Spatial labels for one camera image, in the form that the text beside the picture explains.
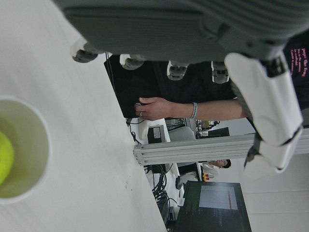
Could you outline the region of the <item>grey white left robot hand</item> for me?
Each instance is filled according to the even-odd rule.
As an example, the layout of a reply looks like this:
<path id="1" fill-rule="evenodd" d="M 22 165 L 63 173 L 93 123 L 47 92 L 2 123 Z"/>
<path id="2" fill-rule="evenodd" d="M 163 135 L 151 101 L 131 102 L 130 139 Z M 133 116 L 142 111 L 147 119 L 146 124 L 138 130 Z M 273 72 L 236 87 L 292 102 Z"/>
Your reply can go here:
<path id="1" fill-rule="evenodd" d="M 309 28 L 306 0 L 57 0 L 93 53 L 223 61 L 257 133 L 245 172 L 281 173 L 302 131 L 283 49 Z"/>

